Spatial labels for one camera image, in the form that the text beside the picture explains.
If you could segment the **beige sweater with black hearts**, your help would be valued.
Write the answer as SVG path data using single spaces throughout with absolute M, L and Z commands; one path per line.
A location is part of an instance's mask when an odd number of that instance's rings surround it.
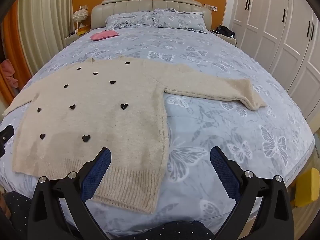
M 169 156 L 164 93 L 265 106 L 248 79 L 149 59 L 90 58 L 36 81 L 6 109 L 28 106 L 14 133 L 12 169 L 58 179 L 106 147 L 111 166 L 95 200 L 153 213 Z

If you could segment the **pink hanging clothes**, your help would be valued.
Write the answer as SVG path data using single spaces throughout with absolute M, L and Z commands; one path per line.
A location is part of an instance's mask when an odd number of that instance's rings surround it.
M 18 88 L 18 80 L 14 78 L 15 70 L 10 62 L 9 59 L 4 60 L 1 63 L 1 68 L 4 73 L 4 77 L 6 78 L 6 81 L 12 88 Z

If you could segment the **nightstand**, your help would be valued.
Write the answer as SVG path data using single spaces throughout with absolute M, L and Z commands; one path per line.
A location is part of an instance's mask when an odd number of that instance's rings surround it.
M 210 32 L 212 34 L 216 35 L 217 37 L 223 39 L 224 41 L 234 45 L 234 46 L 236 46 L 236 44 L 237 44 L 237 40 L 235 38 L 233 38 L 233 37 L 228 37 L 228 36 L 222 35 L 222 34 L 218 33 L 217 31 L 215 31 L 213 29 L 211 29 Z
M 68 35 L 68 36 L 65 38 L 66 46 L 69 46 L 70 44 L 72 44 L 73 42 L 75 42 L 76 40 L 78 40 L 79 38 L 80 38 L 80 36 L 77 35 L 77 34 Z

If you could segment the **left nightstand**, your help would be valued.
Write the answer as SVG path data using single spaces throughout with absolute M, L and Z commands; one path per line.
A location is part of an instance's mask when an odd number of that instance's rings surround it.
M 80 36 L 77 35 L 77 34 L 68 35 L 68 36 L 65 38 L 66 46 L 69 46 L 70 44 L 72 44 L 73 42 L 75 42 L 76 40 L 78 40 L 79 38 L 80 38 Z

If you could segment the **left butterfly pillow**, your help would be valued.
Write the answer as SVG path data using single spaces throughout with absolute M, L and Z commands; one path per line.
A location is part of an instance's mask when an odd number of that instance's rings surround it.
M 153 27 L 153 14 L 150 11 L 125 12 L 108 16 L 106 29 Z

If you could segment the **grey butterfly bedspread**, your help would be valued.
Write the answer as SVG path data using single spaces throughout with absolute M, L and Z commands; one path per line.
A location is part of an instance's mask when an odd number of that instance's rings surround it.
M 87 34 L 55 55 L 32 81 L 89 57 L 119 56 L 182 63 L 231 79 L 248 78 L 266 107 L 252 112 L 236 101 L 165 94 L 170 156 L 157 209 L 146 215 L 87 202 L 104 231 L 124 236 L 175 220 L 198 220 L 217 231 L 235 202 L 210 163 L 214 146 L 242 169 L 264 178 L 280 175 L 286 185 L 312 154 L 313 133 L 286 90 L 246 53 L 212 34 L 144 27 L 120 29 L 119 36 L 102 41 L 92 41 Z

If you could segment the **black bag on nightstand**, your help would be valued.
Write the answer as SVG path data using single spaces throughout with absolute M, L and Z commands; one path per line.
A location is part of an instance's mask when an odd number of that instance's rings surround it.
M 219 25 L 215 31 L 218 34 L 221 34 L 223 36 L 226 37 L 230 37 L 230 38 L 234 38 L 235 37 L 235 32 L 231 31 L 228 27 L 224 26 L 224 25 Z

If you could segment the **dark dotted trousers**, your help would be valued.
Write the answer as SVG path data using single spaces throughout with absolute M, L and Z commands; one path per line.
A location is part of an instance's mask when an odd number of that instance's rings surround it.
M 1 194 L 1 210 L 10 221 L 20 239 L 27 239 L 28 216 L 31 199 L 12 191 Z M 198 221 L 170 222 L 143 233 L 121 239 L 213 239 L 214 234 Z

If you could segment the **right nightstand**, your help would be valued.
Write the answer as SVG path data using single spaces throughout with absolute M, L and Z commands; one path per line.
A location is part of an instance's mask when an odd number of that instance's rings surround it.
M 217 37 L 223 39 L 224 41 L 234 45 L 234 46 L 236 46 L 236 44 L 237 44 L 237 40 L 235 38 L 233 38 L 233 37 L 228 37 L 228 36 L 222 35 L 222 34 L 218 33 L 217 31 L 215 31 L 213 29 L 211 29 L 210 32 L 212 34 L 216 35 Z

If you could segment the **yellow stool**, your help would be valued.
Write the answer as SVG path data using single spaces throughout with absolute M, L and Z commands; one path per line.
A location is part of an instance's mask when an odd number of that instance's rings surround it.
M 319 198 L 319 170 L 312 167 L 296 179 L 294 205 L 304 207 Z

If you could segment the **white wardrobe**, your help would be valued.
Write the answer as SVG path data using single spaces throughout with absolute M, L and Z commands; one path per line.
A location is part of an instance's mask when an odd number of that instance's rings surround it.
M 223 24 L 319 129 L 319 18 L 307 0 L 227 0 Z

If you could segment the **beige padded headboard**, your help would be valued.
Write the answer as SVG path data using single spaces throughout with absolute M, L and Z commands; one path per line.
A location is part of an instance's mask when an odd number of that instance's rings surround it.
M 181 12 L 201 12 L 207 30 L 212 27 L 211 11 L 195 0 L 103 0 L 91 11 L 91 29 L 105 27 L 105 20 L 114 14 L 167 8 Z

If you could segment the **white fluffy table lamp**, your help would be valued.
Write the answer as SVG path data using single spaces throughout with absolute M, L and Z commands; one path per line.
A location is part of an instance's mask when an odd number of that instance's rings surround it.
M 87 9 L 80 7 L 79 10 L 75 11 L 72 16 L 73 22 L 77 24 L 77 28 L 83 28 L 83 21 L 86 20 L 89 16 Z

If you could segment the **pink folded cloth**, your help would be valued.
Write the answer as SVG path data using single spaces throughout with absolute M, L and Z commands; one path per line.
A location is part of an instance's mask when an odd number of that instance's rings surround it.
M 104 40 L 107 38 L 112 38 L 112 37 L 116 37 L 119 36 L 119 33 L 114 31 L 114 30 L 105 30 L 105 31 L 101 31 L 99 33 L 95 33 L 93 34 L 90 39 L 92 41 L 100 41 L 100 40 Z

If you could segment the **cream pleated curtain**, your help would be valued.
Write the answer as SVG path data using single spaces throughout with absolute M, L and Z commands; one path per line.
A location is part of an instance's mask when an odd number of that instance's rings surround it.
M 18 31 L 32 75 L 67 47 L 72 14 L 72 0 L 18 0 Z

